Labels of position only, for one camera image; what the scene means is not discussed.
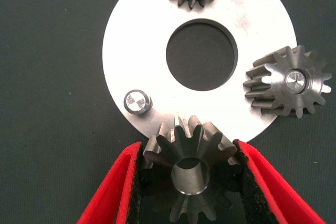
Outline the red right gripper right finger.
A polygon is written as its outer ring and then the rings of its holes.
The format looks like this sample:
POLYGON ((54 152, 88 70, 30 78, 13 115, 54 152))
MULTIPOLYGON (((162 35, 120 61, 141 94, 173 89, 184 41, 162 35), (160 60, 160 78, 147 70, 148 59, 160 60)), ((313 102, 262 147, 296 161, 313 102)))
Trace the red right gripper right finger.
POLYGON ((248 223, 325 223, 257 149, 233 143, 243 165, 240 195, 248 223))

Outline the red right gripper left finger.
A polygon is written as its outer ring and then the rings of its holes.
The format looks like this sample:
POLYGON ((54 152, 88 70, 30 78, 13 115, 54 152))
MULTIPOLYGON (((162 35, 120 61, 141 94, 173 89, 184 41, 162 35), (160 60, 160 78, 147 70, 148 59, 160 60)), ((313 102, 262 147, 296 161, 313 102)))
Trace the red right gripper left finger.
POLYGON ((121 152, 78 223, 139 223, 141 151, 136 142, 121 152))

